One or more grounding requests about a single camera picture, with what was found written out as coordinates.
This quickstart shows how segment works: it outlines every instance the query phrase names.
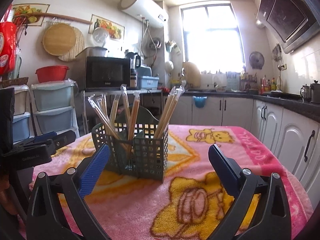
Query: pot lid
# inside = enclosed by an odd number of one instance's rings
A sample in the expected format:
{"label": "pot lid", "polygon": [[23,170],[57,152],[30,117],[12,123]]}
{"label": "pot lid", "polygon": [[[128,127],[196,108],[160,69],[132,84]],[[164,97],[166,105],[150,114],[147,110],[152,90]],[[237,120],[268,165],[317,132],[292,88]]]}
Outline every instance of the pot lid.
{"label": "pot lid", "polygon": [[312,83],[311,85],[313,85],[313,86],[320,86],[320,84],[318,83],[317,80],[314,80],[314,83]]}

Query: kitchen cabinet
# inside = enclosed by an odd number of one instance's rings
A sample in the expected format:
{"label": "kitchen cabinet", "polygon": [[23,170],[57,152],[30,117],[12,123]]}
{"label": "kitchen cabinet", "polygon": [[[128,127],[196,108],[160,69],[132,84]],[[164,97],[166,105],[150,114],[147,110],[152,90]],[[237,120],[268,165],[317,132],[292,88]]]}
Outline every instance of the kitchen cabinet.
{"label": "kitchen cabinet", "polygon": [[185,124],[192,123],[192,97],[181,96],[178,100],[176,108],[172,113],[170,124]]}
{"label": "kitchen cabinet", "polygon": [[207,97],[203,108],[192,100],[192,125],[221,125],[223,98]]}
{"label": "kitchen cabinet", "polygon": [[308,194],[312,207],[315,208],[320,201],[320,135],[312,155],[308,158],[308,166],[300,182]]}
{"label": "kitchen cabinet", "polygon": [[283,108],[273,104],[266,104],[261,122],[263,122],[260,141],[274,154],[278,142]]}
{"label": "kitchen cabinet", "polygon": [[251,129],[253,99],[223,98],[223,126],[240,126],[247,131]]}
{"label": "kitchen cabinet", "polygon": [[261,140],[263,130],[263,110],[266,104],[259,100],[254,100],[252,112],[252,124],[250,132],[258,139]]}
{"label": "kitchen cabinet", "polygon": [[[313,130],[315,131],[315,135],[310,137]],[[299,180],[301,180],[308,165],[308,161],[304,161],[308,140],[310,138],[306,154],[308,159],[310,159],[315,148],[318,132],[319,124],[317,122],[290,110],[283,110],[275,156]]]}

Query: window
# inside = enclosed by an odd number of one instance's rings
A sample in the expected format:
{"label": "window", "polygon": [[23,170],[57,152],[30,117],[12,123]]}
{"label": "window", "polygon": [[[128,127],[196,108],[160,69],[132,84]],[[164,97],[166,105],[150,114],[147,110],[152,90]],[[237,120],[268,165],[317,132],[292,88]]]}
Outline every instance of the window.
{"label": "window", "polygon": [[185,60],[202,72],[241,72],[244,53],[230,4],[181,9]]}

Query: fruit painting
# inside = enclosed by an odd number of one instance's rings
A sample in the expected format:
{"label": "fruit painting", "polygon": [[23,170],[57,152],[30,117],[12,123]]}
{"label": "fruit painting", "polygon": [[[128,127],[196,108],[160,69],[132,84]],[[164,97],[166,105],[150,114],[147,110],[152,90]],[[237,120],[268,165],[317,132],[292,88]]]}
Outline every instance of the fruit painting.
{"label": "fruit painting", "polygon": [[21,23],[25,23],[24,21],[28,21],[28,26],[42,26],[44,17],[41,16],[33,16],[28,15],[29,13],[34,12],[44,12],[48,11],[49,4],[41,4],[41,3],[32,3],[32,4],[14,4],[12,5],[12,9],[14,10],[13,23],[15,25],[20,25]]}
{"label": "fruit painting", "polygon": [[115,22],[112,22],[110,20],[104,19],[100,16],[92,14],[91,16],[91,22],[89,28],[89,33],[92,34],[93,31],[98,28],[104,28],[108,31],[110,34],[110,38],[117,41],[123,41],[124,39],[124,26],[121,26]]}

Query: red bowl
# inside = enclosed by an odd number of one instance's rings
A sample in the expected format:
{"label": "red bowl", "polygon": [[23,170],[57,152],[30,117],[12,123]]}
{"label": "red bowl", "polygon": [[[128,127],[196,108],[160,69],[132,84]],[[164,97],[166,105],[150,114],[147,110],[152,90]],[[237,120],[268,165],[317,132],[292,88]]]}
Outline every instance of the red bowl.
{"label": "red bowl", "polygon": [[39,83],[62,81],[65,80],[68,70],[69,67],[67,66],[48,66],[38,68],[36,70],[36,74],[38,76]]}

